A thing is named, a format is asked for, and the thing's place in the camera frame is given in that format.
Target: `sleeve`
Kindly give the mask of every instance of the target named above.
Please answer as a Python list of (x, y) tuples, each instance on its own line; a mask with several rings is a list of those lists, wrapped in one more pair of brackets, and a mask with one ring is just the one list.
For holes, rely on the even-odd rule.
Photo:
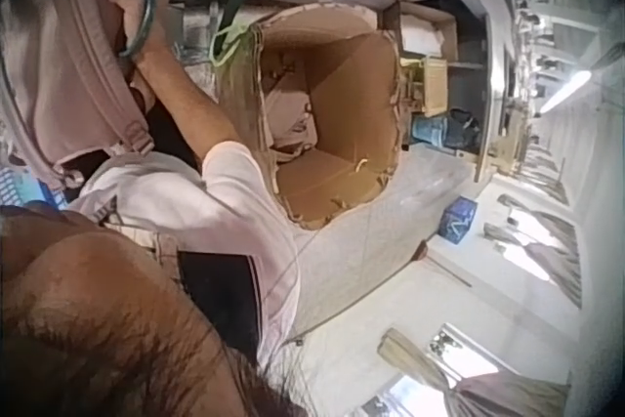
[(201, 176), (207, 192), (236, 208), (240, 215), (261, 220), (283, 218), (260, 166), (243, 144), (223, 142), (214, 146), (202, 162)]

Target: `white t-shirt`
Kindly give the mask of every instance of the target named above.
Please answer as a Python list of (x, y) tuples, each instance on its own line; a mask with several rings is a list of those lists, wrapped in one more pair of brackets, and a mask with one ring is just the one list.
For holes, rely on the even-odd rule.
[(258, 358), (264, 364), (293, 325), (300, 278), (292, 227), (249, 150), (234, 142), (216, 145), (201, 175), (162, 153), (115, 156), (69, 209), (93, 215), (115, 195), (124, 225), (172, 234), (184, 251), (255, 259), (263, 301)]

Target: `blue box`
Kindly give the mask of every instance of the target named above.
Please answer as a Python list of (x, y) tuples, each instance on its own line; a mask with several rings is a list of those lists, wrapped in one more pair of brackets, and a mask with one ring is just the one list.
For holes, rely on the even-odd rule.
[(466, 197), (458, 197), (445, 209), (438, 225), (438, 235), (458, 244), (471, 229), (478, 204)]

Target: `backpack strap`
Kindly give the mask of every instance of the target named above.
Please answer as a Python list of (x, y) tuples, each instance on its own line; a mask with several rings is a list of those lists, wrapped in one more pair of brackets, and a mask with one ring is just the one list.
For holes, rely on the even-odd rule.
[(103, 119), (127, 150), (153, 148), (146, 120), (126, 84), (104, 32), (97, 0), (53, 0), (64, 44)]

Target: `hand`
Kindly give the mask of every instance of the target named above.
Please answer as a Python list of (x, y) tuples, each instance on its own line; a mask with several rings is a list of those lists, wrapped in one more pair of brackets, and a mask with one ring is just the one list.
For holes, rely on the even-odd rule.
[[(137, 36), (137, 32), (141, 26), (146, 0), (109, 1), (116, 4), (124, 11), (124, 32), (128, 38), (128, 44), (130, 44), (135, 36)], [(149, 35), (147, 36), (147, 40), (142, 49), (136, 54), (135, 57), (133, 57), (134, 61), (140, 60), (146, 53), (169, 49), (165, 28), (161, 22), (162, 12), (168, 3), (169, 0), (156, 0), (156, 12)]]

